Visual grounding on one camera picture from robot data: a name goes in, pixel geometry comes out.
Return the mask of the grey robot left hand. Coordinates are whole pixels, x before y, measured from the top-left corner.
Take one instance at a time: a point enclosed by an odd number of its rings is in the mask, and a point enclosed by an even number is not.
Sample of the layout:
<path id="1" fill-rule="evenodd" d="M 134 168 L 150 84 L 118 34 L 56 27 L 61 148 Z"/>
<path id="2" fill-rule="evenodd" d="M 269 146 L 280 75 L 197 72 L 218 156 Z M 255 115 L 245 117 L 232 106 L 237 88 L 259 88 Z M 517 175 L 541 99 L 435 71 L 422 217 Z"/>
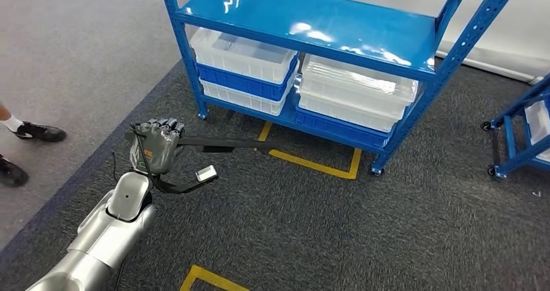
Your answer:
<path id="1" fill-rule="evenodd" d="M 170 171 L 185 124 L 176 118 L 150 119 L 130 126 L 130 162 L 134 171 L 160 175 Z"/>

